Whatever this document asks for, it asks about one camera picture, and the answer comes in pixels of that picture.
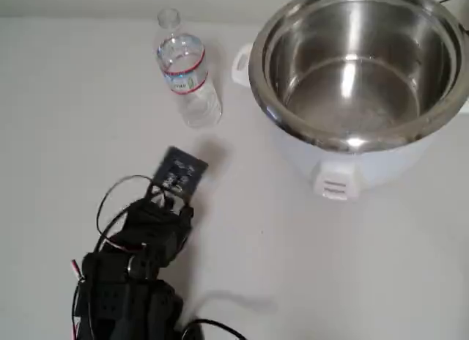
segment water bottle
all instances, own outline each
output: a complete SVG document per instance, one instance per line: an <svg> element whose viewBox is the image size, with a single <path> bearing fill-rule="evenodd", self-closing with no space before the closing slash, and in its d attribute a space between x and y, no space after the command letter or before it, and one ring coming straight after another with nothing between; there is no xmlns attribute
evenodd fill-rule
<svg viewBox="0 0 469 340"><path fill-rule="evenodd" d="M221 117L221 104L208 78L204 44L182 30L175 9L161 10L158 23L156 59L166 83L175 93L182 118L192 128L216 124Z"/></svg>

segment white surface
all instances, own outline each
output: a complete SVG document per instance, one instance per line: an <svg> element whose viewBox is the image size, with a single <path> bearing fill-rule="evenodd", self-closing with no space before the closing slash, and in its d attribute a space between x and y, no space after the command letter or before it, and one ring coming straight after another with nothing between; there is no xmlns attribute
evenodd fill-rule
<svg viewBox="0 0 469 340"><path fill-rule="evenodd" d="M162 7L176 7L191 21L264 23L290 0L0 0L0 15L85 18L156 18ZM469 23L469 1L447 4Z"/></svg>
<svg viewBox="0 0 469 340"><path fill-rule="evenodd" d="M251 93L230 81L256 27L197 25L224 115L184 126L145 21L0 20L0 329L70 336L71 258L94 245L95 210L168 145L210 170L196 228L164 276L197 313L249 339L467 340L469 118L455 119L396 182L330 202L276 151ZM141 194L116 193L105 215ZM232 339L206 329L207 339Z"/></svg>

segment robotic arm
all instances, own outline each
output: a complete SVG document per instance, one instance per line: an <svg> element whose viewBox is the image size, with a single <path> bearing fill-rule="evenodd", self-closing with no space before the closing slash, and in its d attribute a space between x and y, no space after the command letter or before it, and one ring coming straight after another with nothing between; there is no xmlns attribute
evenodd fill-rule
<svg viewBox="0 0 469 340"><path fill-rule="evenodd" d="M208 165L171 147L147 194L126 207L82 262L73 315L77 340L181 340L175 329L182 298L159 270L184 247L191 232L190 199ZM122 230L106 237L127 213ZM202 339L197 327L184 339Z"/></svg>

